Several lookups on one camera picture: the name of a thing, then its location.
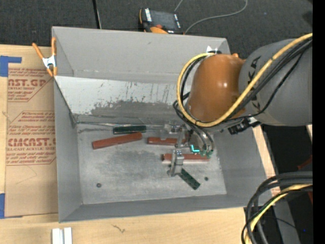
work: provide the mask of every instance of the yellow cable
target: yellow cable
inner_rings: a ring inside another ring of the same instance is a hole
[[[251,231],[254,230],[256,224],[258,223],[258,221],[261,219],[261,217],[263,216],[263,214],[274,204],[276,203],[278,200],[280,200],[281,198],[283,198],[284,196],[286,196],[288,194],[289,191],[294,191],[294,190],[299,190],[305,187],[311,186],[310,184],[302,184],[302,185],[292,185],[288,188],[285,188],[284,190],[282,190],[280,193],[277,194],[277,196],[274,198],[274,200],[272,202],[269,203],[269,205],[267,205],[262,212],[260,212],[249,224]],[[246,232],[245,234],[245,243],[249,244],[250,238],[248,233]]]
[[[180,111],[182,112],[182,114],[186,117],[187,120],[189,120],[191,123],[200,126],[200,127],[212,127],[215,126],[217,124],[219,124],[220,122],[224,121],[237,107],[238,105],[243,101],[243,99],[246,97],[246,95],[250,92],[250,90],[253,88],[253,86],[257,83],[257,81],[260,79],[260,77],[262,76],[262,74],[267,70],[267,68],[271,65],[271,63],[273,61],[275,61],[278,57],[280,57],[282,54],[284,54],[287,50],[289,50],[290,48],[292,48],[293,46],[295,46],[296,44],[302,42],[303,40],[309,39],[310,37],[312,37],[312,33],[301,36],[300,38],[297,38],[295,40],[293,40],[292,42],[290,42],[289,44],[287,44],[286,46],[284,46],[282,49],[280,49],[277,53],[275,53],[273,55],[273,57],[271,59],[269,59],[265,65],[259,70],[259,72],[257,73],[257,75],[252,79],[252,81],[249,83],[249,85],[245,88],[245,90],[242,92],[242,94],[238,97],[237,101],[231,106],[231,108],[225,113],[223,114],[220,118],[218,118],[215,121],[212,122],[208,122],[208,123],[203,123],[201,121],[195,120],[194,118],[192,118],[184,109],[184,106],[182,105],[181,102],[181,95],[180,95],[180,84],[181,84],[181,80],[182,77],[186,71],[186,69],[188,68],[188,66],[196,59],[203,57],[204,55],[212,55],[213,53],[202,53],[194,58],[192,58],[191,60],[189,60],[187,62],[187,64],[184,66],[184,68],[182,69],[181,73],[179,74],[178,80],[177,80],[177,91],[176,91],[176,96],[177,96],[177,102],[178,102],[178,106],[180,108]]]

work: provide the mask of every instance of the red wooden block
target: red wooden block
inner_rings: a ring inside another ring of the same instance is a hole
[[[133,141],[138,141],[142,139],[142,133],[136,132],[123,136],[116,136],[111,138],[106,138],[92,143],[92,149],[104,148],[112,145],[125,144]]]

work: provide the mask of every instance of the orange tool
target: orange tool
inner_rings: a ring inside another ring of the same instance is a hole
[[[52,56],[49,58],[44,58],[41,50],[39,47],[36,45],[36,43],[32,43],[33,48],[35,49],[37,55],[41,60],[43,61],[46,70],[48,74],[50,74],[51,77],[56,76],[57,74],[57,66],[56,66],[56,38],[52,37],[52,42],[51,42],[51,47],[52,47]],[[49,68],[50,65],[53,65],[53,71]]]

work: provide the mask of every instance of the metal bracket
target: metal bracket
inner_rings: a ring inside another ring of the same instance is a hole
[[[174,177],[175,175],[181,174],[184,162],[184,156],[180,150],[174,150],[172,154],[171,167],[167,172],[169,177]]]

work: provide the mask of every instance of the green object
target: green object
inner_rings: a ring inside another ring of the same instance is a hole
[[[191,176],[184,169],[181,170],[179,177],[181,177],[189,186],[191,186],[193,190],[196,190],[201,185],[193,176]]]
[[[131,134],[131,133],[136,133],[136,132],[145,133],[146,131],[147,131],[146,126],[128,126],[128,127],[115,127],[115,128],[113,128],[113,134],[114,135]]]
[[[213,154],[213,150],[207,152],[207,158],[210,159]]]

